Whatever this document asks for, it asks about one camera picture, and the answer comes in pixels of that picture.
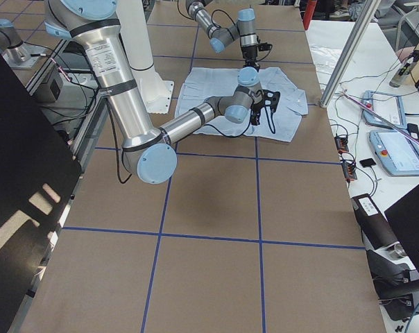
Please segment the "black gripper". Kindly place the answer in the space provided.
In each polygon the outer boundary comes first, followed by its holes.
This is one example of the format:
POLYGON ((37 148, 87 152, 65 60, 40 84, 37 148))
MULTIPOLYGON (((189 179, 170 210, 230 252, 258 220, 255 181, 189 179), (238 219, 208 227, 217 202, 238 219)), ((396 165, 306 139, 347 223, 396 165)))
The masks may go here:
POLYGON ((250 124, 258 126, 260 124, 261 111, 264 107, 264 100, 254 102, 250 109, 250 124))
POLYGON ((253 63, 253 68, 256 71, 260 70, 260 64, 257 61, 257 53, 258 53, 258 46, 256 44, 254 45, 248 45, 248 46, 241 46, 241 52, 243 59, 245 61, 243 68, 250 67, 250 63, 253 63))

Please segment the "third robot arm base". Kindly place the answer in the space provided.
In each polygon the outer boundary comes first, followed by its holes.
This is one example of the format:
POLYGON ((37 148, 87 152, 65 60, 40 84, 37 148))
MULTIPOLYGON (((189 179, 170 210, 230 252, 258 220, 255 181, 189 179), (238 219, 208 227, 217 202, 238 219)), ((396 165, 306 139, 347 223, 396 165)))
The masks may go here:
POLYGON ((0 19, 0 54, 11 69, 31 69, 37 62, 12 22, 0 19))

